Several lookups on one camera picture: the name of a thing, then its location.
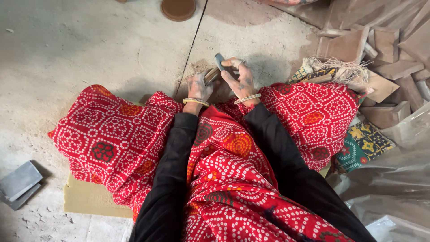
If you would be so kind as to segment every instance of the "plastic sheet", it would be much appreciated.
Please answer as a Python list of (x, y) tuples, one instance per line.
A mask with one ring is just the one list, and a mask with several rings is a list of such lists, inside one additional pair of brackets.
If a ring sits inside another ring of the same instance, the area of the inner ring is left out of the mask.
[(382, 133), (397, 147), (327, 181), (377, 241), (430, 241), (430, 103)]

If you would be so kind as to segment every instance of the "black long-sleeve top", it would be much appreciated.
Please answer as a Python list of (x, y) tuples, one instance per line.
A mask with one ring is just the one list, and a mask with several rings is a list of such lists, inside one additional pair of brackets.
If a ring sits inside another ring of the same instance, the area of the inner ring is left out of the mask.
[[(275, 114), (260, 103), (245, 119), (252, 128), (255, 142), (278, 175), (278, 188), (283, 196), (307, 207), (356, 242), (376, 241), (326, 180), (304, 163)], [(198, 117), (193, 114), (175, 115), (152, 190), (143, 202), (129, 242), (180, 241), (187, 193), (187, 163), (197, 123)]]

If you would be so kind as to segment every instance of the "red patterned fabric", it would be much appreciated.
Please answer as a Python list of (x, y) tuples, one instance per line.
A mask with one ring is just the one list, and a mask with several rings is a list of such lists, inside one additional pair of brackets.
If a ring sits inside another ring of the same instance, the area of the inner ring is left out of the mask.
[[(277, 84), (260, 89), (309, 167), (319, 170), (342, 147), (357, 110), (344, 85)], [(184, 241), (350, 241), (332, 225), (277, 191), (273, 171), (234, 100), (199, 118), (188, 162)], [(78, 180), (102, 183), (134, 211), (150, 191), (166, 132), (181, 104), (161, 92), (139, 107), (102, 86), (86, 88), (49, 133)]]

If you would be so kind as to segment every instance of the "brown circular object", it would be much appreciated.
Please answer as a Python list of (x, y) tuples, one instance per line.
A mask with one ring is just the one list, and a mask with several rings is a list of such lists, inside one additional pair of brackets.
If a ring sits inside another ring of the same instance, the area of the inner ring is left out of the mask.
[(194, 0), (163, 0), (161, 11), (170, 20), (185, 21), (193, 16), (196, 3)]

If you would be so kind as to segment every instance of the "concrete floor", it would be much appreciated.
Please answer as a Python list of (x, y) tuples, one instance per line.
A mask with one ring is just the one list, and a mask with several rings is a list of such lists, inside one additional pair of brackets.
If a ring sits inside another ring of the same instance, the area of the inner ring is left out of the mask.
[(206, 0), (196, 2), (185, 22), (167, 20), (160, 0), (0, 2), (0, 178), (27, 160), (46, 177), (19, 211), (0, 204), (1, 241), (127, 241), (131, 219), (62, 209), (68, 161), (46, 133), (85, 87), (181, 99), (187, 77), (214, 66), (217, 52), (246, 59), (258, 87), (286, 81), (316, 53), (313, 27), (271, 6), (208, 0), (203, 13)]

